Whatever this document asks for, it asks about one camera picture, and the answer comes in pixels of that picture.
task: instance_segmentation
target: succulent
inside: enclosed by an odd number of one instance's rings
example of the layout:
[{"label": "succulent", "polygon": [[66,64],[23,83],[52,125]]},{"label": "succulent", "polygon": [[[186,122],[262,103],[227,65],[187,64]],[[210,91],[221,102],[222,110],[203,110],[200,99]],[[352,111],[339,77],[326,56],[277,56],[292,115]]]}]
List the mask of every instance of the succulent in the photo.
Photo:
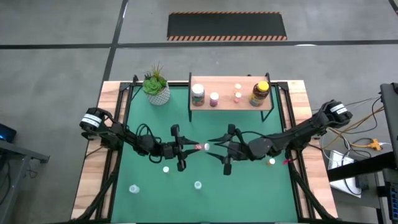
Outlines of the succulent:
[{"label": "succulent", "polygon": [[157,64],[157,67],[154,65],[152,67],[151,72],[147,72],[145,76],[144,83],[142,86],[144,87],[144,92],[147,93],[148,95],[155,96],[157,95],[160,91],[162,91],[163,88],[167,86],[167,80],[160,76],[160,71],[163,67],[159,68],[159,63]]}]

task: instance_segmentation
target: green tabletop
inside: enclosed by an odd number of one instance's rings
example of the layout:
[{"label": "green tabletop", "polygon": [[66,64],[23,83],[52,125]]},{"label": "green tabletop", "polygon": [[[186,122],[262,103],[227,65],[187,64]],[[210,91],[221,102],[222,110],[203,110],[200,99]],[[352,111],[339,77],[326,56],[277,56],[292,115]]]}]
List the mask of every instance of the green tabletop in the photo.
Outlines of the green tabletop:
[{"label": "green tabletop", "polygon": [[[188,87],[171,86],[170,101],[163,106],[151,105],[140,91],[132,102],[127,124],[135,131],[146,123],[162,142],[174,141],[170,135],[173,124],[180,125],[182,136],[200,143],[221,137],[230,123],[241,131],[280,133],[279,105],[272,91],[275,109],[264,123],[258,111],[193,111],[190,123]],[[257,137],[244,135],[247,141]],[[225,148],[214,145],[210,152],[226,155]],[[296,222],[288,166],[282,165],[282,154],[273,166],[267,165],[268,159],[234,162],[232,174],[227,176],[219,160],[200,151],[190,155],[187,168],[179,172],[177,159],[154,164],[125,144],[112,222]],[[164,166],[170,168],[168,174],[163,172]],[[202,183],[200,190],[194,188],[195,181]],[[138,194],[130,193],[133,184],[140,188]]]}]

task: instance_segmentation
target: wooden table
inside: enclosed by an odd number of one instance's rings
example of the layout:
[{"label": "wooden table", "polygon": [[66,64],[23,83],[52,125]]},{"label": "wooden table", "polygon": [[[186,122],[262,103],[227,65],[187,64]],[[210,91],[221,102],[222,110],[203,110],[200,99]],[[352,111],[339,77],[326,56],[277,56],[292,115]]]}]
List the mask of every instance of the wooden table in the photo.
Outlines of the wooden table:
[{"label": "wooden table", "polygon": [[[289,84],[290,98],[292,101],[295,122],[297,124],[310,118],[312,116],[310,103],[308,101],[307,92],[303,80],[287,80],[287,81],[273,81],[273,82],[287,82]],[[99,97],[98,107],[114,112],[116,107],[116,100],[118,97],[120,82],[104,82]],[[119,120],[123,120],[124,107],[126,105],[127,94],[123,96],[122,110]],[[285,97],[282,98],[283,107],[286,108]],[[288,119],[289,114],[287,109],[284,110],[287,127],[290,127],[290,121]],[[92,141],[88,145],[87,154],[94,151],[99,147],[99,141]],[[311,144],[318,146],[317,141],[312,141]],[[90,155],[84,164],[81,172],[80,182],[76,193],[75,204],[71,218],[79,217],[87,208],[87,206],[93,201],[96,194],[100,190],[101,179],[104,171],[104,164],[106,159],[106,149],[101,149],[98,152]],[[303,159],[305,163],[305,169],[307,172],[308,183],[311,191],[319,200],[319,202],[326,208],[326,210],[337,217],[337,211],[335,202],[331,194],[328,176],[326,173],[325,165],[323,163],[322,152],[312,147],[307,147],[303,151]],[[103,207],[104,214],[108,211],[109,206],[109,195],[111,189],[108,191],[105,197],[105,203]],[[306,199],[303,192],[300,192],[300,201],[303,209],[303,216],[308,217],[308,210]]]}]

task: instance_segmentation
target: concrete floor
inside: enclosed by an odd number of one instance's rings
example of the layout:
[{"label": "concrete floor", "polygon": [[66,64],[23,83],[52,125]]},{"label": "concrete floor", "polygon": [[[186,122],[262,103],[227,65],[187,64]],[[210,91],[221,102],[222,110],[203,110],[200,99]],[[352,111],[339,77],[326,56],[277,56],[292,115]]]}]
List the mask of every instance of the concrete floor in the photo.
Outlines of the concrete floor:
[{"label": "concrete floor", "polygon": [[[0,0],[0,45],[110,43],[122,0]],[[289,40],[398,39],[398,17],[387,0],[130,0],[120,43],[165,42],[172,11],[280,11]],[[0,123],[18,130],[16,144],[50,154],[36,179],[26,178],[13,223],[69,219],[87,142],[78,123],[96,104],[108,49],[0,50]],[[169,80],[196,75],[263,75],[305,80],[312,108],[376,96],[382,83],[398,82],[398,45],[322,47],[202,47],[118,49],[110,80],[141,79],[153,63]],[[353,121],[371,104],[353,111]],[[383,113],[377,129],[355,136],[389,142]],[[373,121],[363,124],[371,128]],[[328,135],[325,141],[333,138]],[[337,150],[343,150],[337,144]],[[383,152],[390,151],[386,146]],[[379,152],[369,151],[373,155]],[[373,209],[335,198],[340,218],[376,222]]]}]

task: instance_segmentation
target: black mat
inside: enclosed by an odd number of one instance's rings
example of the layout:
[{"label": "black mat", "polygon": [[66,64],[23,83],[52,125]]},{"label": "black mat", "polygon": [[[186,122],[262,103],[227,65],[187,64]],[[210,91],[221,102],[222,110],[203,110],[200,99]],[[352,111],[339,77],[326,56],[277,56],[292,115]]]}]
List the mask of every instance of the black mat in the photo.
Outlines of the black mat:
[{"label": "black mat", "polygon": [[167,40],[286,40],[279,12],[172,12]]}]

